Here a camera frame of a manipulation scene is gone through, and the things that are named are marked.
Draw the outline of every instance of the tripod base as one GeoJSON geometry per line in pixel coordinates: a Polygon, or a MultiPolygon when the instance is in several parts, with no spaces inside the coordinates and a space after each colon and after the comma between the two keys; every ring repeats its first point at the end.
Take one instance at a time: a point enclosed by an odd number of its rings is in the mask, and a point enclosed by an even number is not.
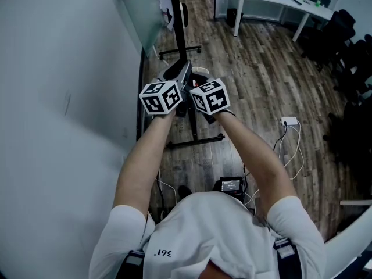
{"type": "Polygon", "coordinates": [[[196,141],[178,142],[176,144],[169,142],[166,147],[172,150],[174,148],[179,148],[183,146],[194,146],[194,145],[199,145],[199,144],[207,144],[208,142],[218,142],[218,141],[222,141],[224,138],[225,136],[222,133],[220,133],[216,137],[197,139],[196,141]]]}
{"type": "MultiPolygon", "coordinates": [[[[201,45],[189,46],[189,47],[186,48],[186,51],[190,51],[192,49],[197,49],[198,53],[202,52],[202,46],[201,45]]],[[[160,52],[159,53],[160,60],[164,59],[163,55],[167,55],[169,53],[178,53],[178,49],[170,49],[169,51],[160,52]]]]}

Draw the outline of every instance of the white desk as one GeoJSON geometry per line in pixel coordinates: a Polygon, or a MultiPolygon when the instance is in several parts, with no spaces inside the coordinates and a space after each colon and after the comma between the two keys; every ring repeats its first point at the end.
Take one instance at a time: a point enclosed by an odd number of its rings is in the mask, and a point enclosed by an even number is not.
{"type": "MultiPolygon", "coordinates": [[[[304,25],[307,21],[307,18],[309,17],[309,15],[315,15],[315,16],[321,17],[323,19],[326,19],[328,21],[331,19],[332,15],[333,15],[332,10],[330,10],[328,8],[325,8],[323,6],[316,7],[315,4],[311,1],[308,1],[310,4],[307,4],[307,3],[305,3],[301,0],[297,0],[297,1],[302,3],[301,5],[298,5],[293,0],[260,0],[260,1],[267,1],[267,2],[271,2],[271,3],[279,4],[281,6],[285,6],[285,7],[292,8],[292,9],[297,9],[297,10],[300,10],[300,11],[305,13],[303,15],[303,18],[301,20],[300,25],[297,28],[295,36],[292,39],[293,41],[297,40],[298,36],[300,35],[300,33],[301,33],[301,31],[302,31],[302,29],[303,29],[303,27],[304,27],[304,25]]],[[[240,17],[241,17],[241,13],[242,13],[242,10],[243,10],[243,4],[244,4],[244,0],[239,0],[237,18],[235,20],[235,27],[234,27],[234,36],[238,36],[240,17]]]]}

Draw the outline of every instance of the shoe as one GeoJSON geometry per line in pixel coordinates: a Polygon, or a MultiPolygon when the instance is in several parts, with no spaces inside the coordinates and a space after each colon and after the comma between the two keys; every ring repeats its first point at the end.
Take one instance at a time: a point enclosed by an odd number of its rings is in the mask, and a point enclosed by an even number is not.
{"type": "Polygon", "coordinates": [[[190,194],[192,194],[192,192],[187,186],[185,185],[179,186],[178,195],[180,196],[181,200],[184,199],[186,196],[189,196],[190,194]]]}

